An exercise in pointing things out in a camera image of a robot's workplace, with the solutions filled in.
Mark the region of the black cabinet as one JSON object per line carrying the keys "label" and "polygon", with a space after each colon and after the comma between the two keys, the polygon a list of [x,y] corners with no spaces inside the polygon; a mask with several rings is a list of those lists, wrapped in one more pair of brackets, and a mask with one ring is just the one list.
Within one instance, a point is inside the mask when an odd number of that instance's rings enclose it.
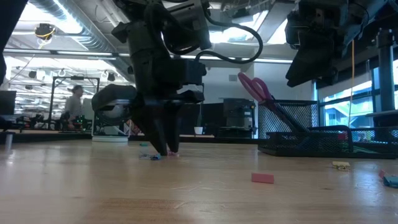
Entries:
{"label": "black cabinet", "polygon": [[218,128],[219,138],[252,139],[256,131],[255,104],[244,98],[225,98],[223,116],[225,124]]}

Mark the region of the black mesh desk organizer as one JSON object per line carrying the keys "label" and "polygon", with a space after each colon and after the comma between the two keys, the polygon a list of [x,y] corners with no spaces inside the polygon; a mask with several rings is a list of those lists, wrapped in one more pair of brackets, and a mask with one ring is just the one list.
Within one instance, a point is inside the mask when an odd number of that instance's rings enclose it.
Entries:
{"label": "black mesh desk organizer", "polygon": [[258,104],[257,146],[281,157],[398,159],[398,126],[319,126],[316,101],[264,100]]}

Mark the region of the purple-handled scissors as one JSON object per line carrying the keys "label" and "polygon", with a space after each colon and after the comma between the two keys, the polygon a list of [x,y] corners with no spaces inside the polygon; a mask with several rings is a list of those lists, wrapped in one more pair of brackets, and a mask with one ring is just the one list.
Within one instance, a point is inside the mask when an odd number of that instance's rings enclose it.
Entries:
{"label": "purple-handled scissors", "polygon": [[245,73],[239,72],[238,79],[246,91],[269,111],[273,112],[292,132],[307,133],[309,130],[293,118],[283,107],[281,107],[269,92],[264,81],[260,78],[250,79]]}

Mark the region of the person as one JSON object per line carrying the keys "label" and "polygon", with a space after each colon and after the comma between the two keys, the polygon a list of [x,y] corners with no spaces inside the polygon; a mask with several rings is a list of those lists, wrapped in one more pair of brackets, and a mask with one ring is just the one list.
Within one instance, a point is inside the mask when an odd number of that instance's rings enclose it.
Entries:
{"label": "person", "polygon": [[72,88],[72,96],[66,100],[65,109],[63,112],[63,120],[68,129],[74,128],[74,120],[82,115],[81,98],[83,96],[83,87],[75,85]]}

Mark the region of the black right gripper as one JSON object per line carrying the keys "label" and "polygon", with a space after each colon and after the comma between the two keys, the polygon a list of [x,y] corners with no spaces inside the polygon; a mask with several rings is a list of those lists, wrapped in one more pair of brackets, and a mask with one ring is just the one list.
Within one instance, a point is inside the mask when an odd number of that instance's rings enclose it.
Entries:
{"label": "black right gripper", "polygon": [[297,54],[286,74],[289,87],[311,80],[326,85],[338,79],[335,67],[346,53],[349,0],[300,0],[287,16],[286,43]]}

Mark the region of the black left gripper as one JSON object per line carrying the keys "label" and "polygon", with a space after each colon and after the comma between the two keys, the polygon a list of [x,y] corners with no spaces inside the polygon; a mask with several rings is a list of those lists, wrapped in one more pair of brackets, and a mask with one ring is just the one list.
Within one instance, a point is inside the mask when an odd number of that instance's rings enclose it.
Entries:
{"label": "black left gripper", "polygon": [[[97,92],[91,100],[92,109],[107,111],[116,105],[134,108],[133,123],[156,151],[166,156],[167,145],[172,152],[179,150],[182,123],[182,105],[179,104],[199,103],[205,99],[200,91],[178,91],[186,85],[201,85],[205,75],[205,65],[196,60],[180,58],[149,62],[135,71],[135,86],[110,84]],[[177,105],[165,110],[158,107],[171,103]]]}

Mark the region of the black rig frame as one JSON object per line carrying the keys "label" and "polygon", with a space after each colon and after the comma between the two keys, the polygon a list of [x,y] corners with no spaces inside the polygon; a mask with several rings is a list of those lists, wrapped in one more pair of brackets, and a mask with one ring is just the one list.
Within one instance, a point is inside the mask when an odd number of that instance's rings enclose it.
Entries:
{"label": "black rig frame", "polygon": [[52,90],[50,94],[50,107],[49,107],[49,116],[47,119],[47,129],[50,131],[51,130],[51,124],[52,124],[52,112],[53,112],[53,100],[55,96],[55,89],[61,85],[65,80],[70,79],[70,80],[96,80],[97,84],[94,85],[96,88],[96,92],[100,90],[100,78],[97,77],[85,77],[84,75],[72,75],[69,77],[61,77],[61,76],[54,76],[52,80]]}

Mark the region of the small rectangular eraser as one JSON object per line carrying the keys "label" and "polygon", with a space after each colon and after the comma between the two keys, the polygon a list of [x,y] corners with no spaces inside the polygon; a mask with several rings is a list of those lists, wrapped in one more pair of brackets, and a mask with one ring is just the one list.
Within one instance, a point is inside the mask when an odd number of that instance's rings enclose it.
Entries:
{"label": "small rectangular eraser", "polygon": [[273,184],[274,176],[272,174],[263,174],[263,173],[251,173],[251,181],[258,182],[263,184]]}

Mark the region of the black aluminium table frame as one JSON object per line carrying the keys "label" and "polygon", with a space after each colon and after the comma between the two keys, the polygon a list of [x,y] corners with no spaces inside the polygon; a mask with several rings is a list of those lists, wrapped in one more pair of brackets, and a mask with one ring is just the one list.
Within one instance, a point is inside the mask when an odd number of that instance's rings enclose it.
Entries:
{"label": "black aluminium table frame", "polygon": [[[13,142],[47,142],[91,139],[90,134],[82,133],[17,133],[13,134]],[[203,137],[180,137],[180,142],[215,143],[215,144],[262,144],[269,142],[268,139],[240,139],[240,138],[203,138]]]}

